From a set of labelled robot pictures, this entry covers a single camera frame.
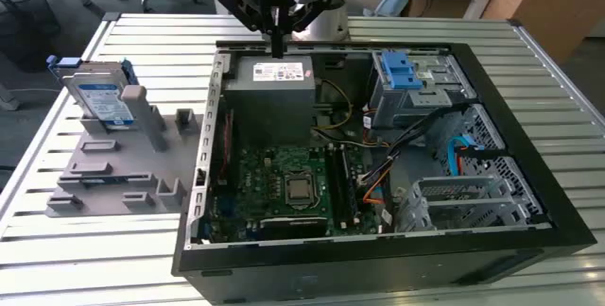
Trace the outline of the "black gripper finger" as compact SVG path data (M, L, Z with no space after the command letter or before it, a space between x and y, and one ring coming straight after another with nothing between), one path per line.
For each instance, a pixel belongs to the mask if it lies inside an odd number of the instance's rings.
M280 34L270 0L219 0L250 31L260 31L270 42L272 58L280 57Z
M287 50L286 35L292 32L302 32L311 22L319 17L319 14L328 8L331 0L318 0L304 4L302 8L290 11L288 6L278 7L278 58L283 58Z

